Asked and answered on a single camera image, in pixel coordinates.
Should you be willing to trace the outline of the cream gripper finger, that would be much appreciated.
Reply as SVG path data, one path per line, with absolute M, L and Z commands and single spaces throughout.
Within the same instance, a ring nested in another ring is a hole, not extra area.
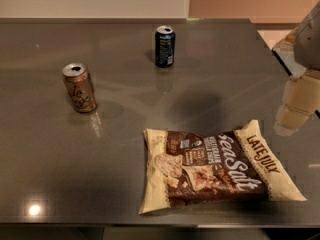
M 280 136 L 297 132 L 320 108 L 320 71 L 306 70 L 291 76 L 286 83 L 282 104 L 278 109 L 274 131 Z

